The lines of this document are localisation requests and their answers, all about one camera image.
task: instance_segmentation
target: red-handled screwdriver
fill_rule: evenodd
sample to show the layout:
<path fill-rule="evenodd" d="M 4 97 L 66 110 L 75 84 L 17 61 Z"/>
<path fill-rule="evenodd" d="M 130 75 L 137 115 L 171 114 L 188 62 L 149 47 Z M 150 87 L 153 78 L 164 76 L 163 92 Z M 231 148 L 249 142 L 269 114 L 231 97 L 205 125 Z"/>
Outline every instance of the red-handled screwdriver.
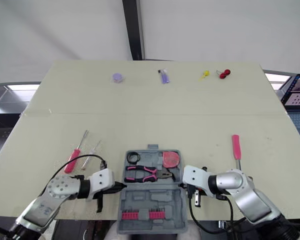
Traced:
<path fill-rule="evenodd" d="M 69 157 L 68 162 L 69 162 L 71 159 L 74 159 L 74 158 L 76 158 L 76 157 L 79 156 L 79 154 L 80 154 L 80 152 L 81 152 L 81 151 L 80 151 L 81 145 L 82 145 L 83 141 L 85 140 L 87 134 L 88 134 L 88 130 L 85 130 L 85 132 L 84 132 L 84 134 L 83 134 L 83 137 L 82 137 L 82 139 L 81 139 L 79 145 L 76 147 L 76 149 L 73 150 L 73 153 L 72 153 L 71 156 Z M 64 168 L 64 172 L 65 172 L 66 174 L 71 173 L 71 172 L 74 170 L 74 168 L 75 168 L 76 162 L 77 162 L 77 161 L 75 160 L 75 161 L 72 161 L 72 162 L 70 162 L 69 164 L 67 164 L 67 165 L 65 166 L 65 168 Z"/>
<path fill-rule="evenodd" d="M 241 170 L 241 148 L 240 148 L 240 141 L 239 141 L 239 135 L 232 135 L 232 149 L 233 149 L 233 156 L 236 160 L 235 165 L 236 168 Z"/>

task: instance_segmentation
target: pink tape measure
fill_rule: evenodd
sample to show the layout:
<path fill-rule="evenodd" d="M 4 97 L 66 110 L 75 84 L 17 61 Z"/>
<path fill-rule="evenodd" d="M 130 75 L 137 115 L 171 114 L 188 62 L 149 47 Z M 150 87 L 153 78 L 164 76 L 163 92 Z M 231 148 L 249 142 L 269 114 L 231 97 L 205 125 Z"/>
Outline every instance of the pink tape measure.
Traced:
<path fill-rule="evenodd" d="M 163 152 L 163 167 L 166 169 L 175 168 L 180 162 L 179 154 L 174 151 Z"/>

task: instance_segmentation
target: pliers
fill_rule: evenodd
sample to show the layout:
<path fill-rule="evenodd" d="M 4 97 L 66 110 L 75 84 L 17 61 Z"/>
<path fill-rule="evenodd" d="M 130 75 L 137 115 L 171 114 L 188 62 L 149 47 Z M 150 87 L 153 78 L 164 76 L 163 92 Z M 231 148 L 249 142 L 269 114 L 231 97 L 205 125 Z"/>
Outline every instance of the pliers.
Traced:
<path fill-rule="evenodd" d="M 124 181 L 126 183 L 144 183 L 144 182 L 155 182 L 158 179 L 167 179 L 167 178 L 173 178 L 174 175 L 169 172 L 168 169 L 165 167 L 162 167 L 162 170 L 158 170 L 154 166 L 142 166 L 142 165 L 136 165 L 136 166 L 126 166 L 126 171 L 131 170 L 141 170 L 148 173 L 151 173 L 150 176 L 145 176 L 143 178 L 134 178 L 134 177 L 125 177 Z"/>

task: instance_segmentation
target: monitor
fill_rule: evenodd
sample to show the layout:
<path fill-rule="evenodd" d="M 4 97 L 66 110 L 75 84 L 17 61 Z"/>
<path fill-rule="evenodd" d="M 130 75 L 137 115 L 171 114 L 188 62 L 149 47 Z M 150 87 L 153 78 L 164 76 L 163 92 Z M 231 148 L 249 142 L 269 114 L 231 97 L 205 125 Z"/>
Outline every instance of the monitor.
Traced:
<path fill-rule="evenodd" d="M 295 76 L 281 102 L 287 111 L 300 111 L 300 74 Z"/>

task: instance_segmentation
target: red cherry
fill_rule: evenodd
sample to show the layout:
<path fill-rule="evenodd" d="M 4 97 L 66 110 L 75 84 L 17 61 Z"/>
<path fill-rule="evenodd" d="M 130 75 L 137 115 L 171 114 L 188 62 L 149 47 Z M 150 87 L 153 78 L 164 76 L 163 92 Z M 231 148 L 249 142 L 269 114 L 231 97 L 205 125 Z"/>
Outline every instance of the red cherry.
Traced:
<path fill-rule="evenodd" d="M 230 73 L 231 73 L 231 71 L 229 70 L 229 69 L 226 69 L 226 70 L 224 70 L 224 72 L 223 72 L 226 76 L 228 76 Z"/>
<path fill-rule="evenodd" d="M 219 78 L 224 79 L 227 75 L 223 72 L 219 75 Z"/>

